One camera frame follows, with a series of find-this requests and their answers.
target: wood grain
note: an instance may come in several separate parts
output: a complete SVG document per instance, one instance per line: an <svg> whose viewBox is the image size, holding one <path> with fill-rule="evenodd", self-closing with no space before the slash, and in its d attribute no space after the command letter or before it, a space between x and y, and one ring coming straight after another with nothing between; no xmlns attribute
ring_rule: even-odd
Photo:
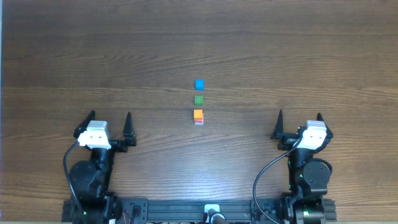
<svg viewBox="0 0 398 224"><path fill-rule="evenodd" d="M326 197L340 221L398 220L397 10L387 0L6 0L2 220L60 220L62 157L90 110L112 138L132 112L138 146L116 156L119 195L250 199L281 154L269 139L279 109L287 131L322 112L334 132L318 156L333 164ZM192 118L199 78L203 127ZM74 151L69 166L88 157ZM285 162L257 191L287 191Z"/></svg>

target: blue cube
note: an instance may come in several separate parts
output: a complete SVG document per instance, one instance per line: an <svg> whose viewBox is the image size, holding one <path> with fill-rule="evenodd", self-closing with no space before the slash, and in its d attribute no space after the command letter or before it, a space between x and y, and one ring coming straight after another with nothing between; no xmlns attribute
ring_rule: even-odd
<svg viewBox="0 0 398 224"><path fill-rule="evenodd" d="M196 90L204 90L205 89L205 81L195 80L195 89Z"/></svg>

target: green cube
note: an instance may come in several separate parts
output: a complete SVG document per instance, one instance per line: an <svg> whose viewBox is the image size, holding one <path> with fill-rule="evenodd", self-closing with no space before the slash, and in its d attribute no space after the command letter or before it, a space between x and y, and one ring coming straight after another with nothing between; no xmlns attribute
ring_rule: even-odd
<svg viewBox="0 0 398 224"><path fill-rule="evenodd" d="M195 96L195 106L203 106L203 96Z"/></svg>

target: brown wood surface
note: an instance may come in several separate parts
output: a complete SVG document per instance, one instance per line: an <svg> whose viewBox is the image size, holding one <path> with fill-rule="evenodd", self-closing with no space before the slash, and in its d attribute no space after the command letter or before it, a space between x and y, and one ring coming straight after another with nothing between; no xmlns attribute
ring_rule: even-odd
<svg viewBox="0 0 398 224"><path fill-rule="evenodd" d="M282 153L279 109L288 131L322 112L334 132L317 156L339 220L398 220L397 1L5 0L2 57L2 220L60 220L62 157L90 110L114 138L132 112L121 196L250 199ZM276 164L258 195L288 190L287 174Z"/></svg>

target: block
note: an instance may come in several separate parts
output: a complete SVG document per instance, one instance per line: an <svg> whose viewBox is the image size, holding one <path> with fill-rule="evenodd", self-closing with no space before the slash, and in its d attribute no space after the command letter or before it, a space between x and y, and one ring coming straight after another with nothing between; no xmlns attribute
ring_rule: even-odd
<svg viewBox="0 0 398 224"><path fill-rule="evenodd" d="M204 90L205 89L205 81L195 80L195 89L196 90Z"/></svg>
<svg viewBox="0 0 398 224"><path fill-rule="evenodd" d="M193 119L203 121L203 110L193 110Z"/></svg>
<svg viewBox="0 0 398 224"><path fill-rule="evenodd" d="M203 106L203 96L195 96L195 106Z"/></svg>

